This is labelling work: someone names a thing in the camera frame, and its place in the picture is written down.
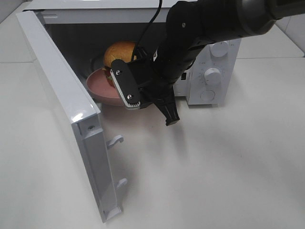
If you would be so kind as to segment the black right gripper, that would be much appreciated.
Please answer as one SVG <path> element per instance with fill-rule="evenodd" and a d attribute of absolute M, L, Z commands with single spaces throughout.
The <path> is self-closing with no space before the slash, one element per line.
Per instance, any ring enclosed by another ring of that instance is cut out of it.
<path fill-rule="evenodd" d="M 155 104 L 165 116 L 166 126 L 180 120 L 173 84 L 156 73 L 151 66 L 150 58 L 145 57 L 129 63 L 120 59 L 114 60 L 110 73 L 127 109 L 144 109 Z"/>

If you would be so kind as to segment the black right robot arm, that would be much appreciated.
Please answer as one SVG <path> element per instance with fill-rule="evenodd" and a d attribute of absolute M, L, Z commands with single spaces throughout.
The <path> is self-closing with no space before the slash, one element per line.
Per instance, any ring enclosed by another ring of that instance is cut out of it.
<path fill-rule="evenodd" d="M 127 109 L 154 104 L 166 125 L 178 122 L 173 84 L 208 44 L 267 33 L 283 17 L 303 14 L 302 0 L 178 1 L 166 17 L 154 53 L 135 48 L 130 62 L 114 60 L 111 76 Z"/>

